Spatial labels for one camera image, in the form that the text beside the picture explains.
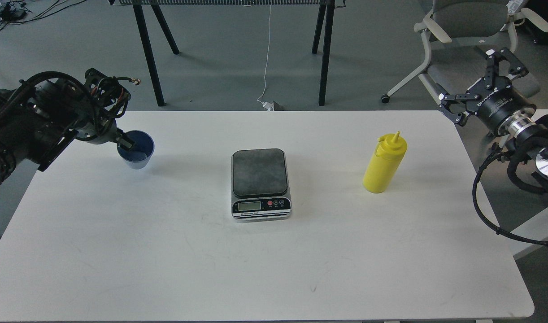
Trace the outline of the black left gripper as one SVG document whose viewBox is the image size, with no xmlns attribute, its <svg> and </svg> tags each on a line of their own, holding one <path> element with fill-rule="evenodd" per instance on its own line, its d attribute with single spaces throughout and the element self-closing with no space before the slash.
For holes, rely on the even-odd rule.
<svg viewBox="0 0 548 323">
<path fill-rule="evenodd" d="M 85 78 L 85 88 L 91 97 L 90 114 L 75 125 L 76 139 L 90 144 L 112 142 L 118 144 L 118 150 L 132 150 L 135 141 L 118 128 L 116 122 L 124 116 L 132 97 L 120 82 L 139 85 L 141 80 L 128 76 L 106 76 L 95 68 L 89 68 Z"/>
</svg>

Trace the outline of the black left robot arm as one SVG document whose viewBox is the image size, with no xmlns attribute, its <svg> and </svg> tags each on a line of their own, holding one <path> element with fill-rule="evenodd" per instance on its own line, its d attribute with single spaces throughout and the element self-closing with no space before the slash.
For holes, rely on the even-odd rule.
<svg viewBox="0 0 548 323">
<path fill-rule="evenodd" d="M 63 72 L 45 71 L 14 90 L 0 89 L 0 185 L 24 160 L 45 171 L 74 140 L 137 149 L 130 133 L 117 126 L 131 98 L 121 81 L 140 84 L 136 78 L 89 68 L 83 83 Z"/>
</svg>

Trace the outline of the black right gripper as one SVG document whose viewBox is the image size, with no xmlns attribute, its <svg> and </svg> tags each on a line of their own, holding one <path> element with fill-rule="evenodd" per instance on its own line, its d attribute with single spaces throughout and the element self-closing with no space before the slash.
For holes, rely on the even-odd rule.
<svg viewBox="0 0 548 323">
<path fill-rule="evenodd" d="M 505 135 L 504 122 L 517 112 L 529 117 L 535 114 L 536 106 L 513 88 L 510 80 L 523 78 L 529 74 L 528 68 L 512 53 L 503 47 L 485 52 L 487 67 L 485 80 L 495 80 L 495 86 L 487 88 L 485 80 L 479 79 L 467 89 L 467 94 L 438 95 L 438 110 L 455 125 L 465 126 L 469 116 L 474 114 L 494 135 Z"/>
</svg>

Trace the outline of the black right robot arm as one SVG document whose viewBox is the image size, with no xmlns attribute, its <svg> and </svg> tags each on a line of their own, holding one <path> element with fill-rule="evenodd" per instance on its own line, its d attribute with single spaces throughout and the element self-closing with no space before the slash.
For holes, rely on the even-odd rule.
<svg viewBox="0 0 548 323">
<path fill-rule="evenodd" d="M 448 94 L 438 86 L 439 111 L 453 123 L 465 126 L 469 116 L 477 117 L 494 137 L 504 137 L 502 146 L 494 144 L 479 166 L 473 182 L 472 199 L 479 218 L 497 235 L 522 243 L 548 247 L 548 241 L 513 234 L 492 223 L 478 205 L 477 190 L 485 169 L 495 160 L 509 162 L 507 176 L 520 190 L 548 195 L 548 114 L 534 120 L 535 104 L 512 84 L 528 74 L 524 64 L 506 47 L 486 53 L 485 75 L 465 93 Z"/>
</svg>

